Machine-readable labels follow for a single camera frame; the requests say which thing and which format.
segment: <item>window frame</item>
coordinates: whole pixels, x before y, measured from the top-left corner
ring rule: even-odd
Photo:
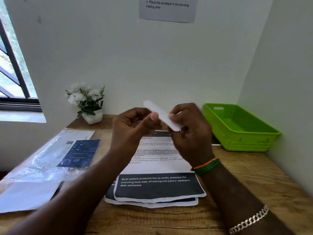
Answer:
[[[0,51],[3,51],[6,55],[8,55],[17,78],[15,78],[15,76],[7,72],[1,66],[0,71],[6,77],[8,77],[12,81],[14,81],[17,85],[19,85],[25,96],[25,97],[16,97],[7,90],[5,90],[2,86],[0,86],[0,92],[6,95],[6,97],[0,96],[0,110],[42,112],[39,100],[37,98],[30,97],[21,69],[14,55],[10,40],[6,34],[1,19],[0,19],[0,35],[5,47],[5,49],[3,49],[0,44]]]

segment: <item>wall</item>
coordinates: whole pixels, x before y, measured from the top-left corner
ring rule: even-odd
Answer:
[[[199,0],[195,23],[186,24],[139,20],[138,0],[5,1],[47,123],[0,122],[0,169],[75,119],[64,98],[74,82],[105,84],[110,114],[146,99],[168,110],[182,102],[236,103],[272,4]],[[12,148],[32,131],[30,142]]]
[[[274,0],[238,104],[282,132],[268,151],[313,195],[313,0]]]

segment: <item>flower pot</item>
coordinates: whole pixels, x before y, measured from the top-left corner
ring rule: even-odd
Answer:
[[[95,124],[98,123],[102,120],[102,116],[103,116],[103,112],[102,109],[100,110],[96,110],[94,111],[94,113],[96,115],[88,115],[86,113],[83,113],[82,116],[84,118],[84,120],[88,123],[88,124]]]

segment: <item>person's left hand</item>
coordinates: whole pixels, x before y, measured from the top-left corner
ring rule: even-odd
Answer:
[[[129,163],[135,154],[140,139],[161,129],[159,115],[146,108],[133,108],[113,119],[113,132],[110,152],[118,154]]]

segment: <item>window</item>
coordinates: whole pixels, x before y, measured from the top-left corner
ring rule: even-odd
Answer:
[[[0,0],[0,110],[42,112],[4,0]]]

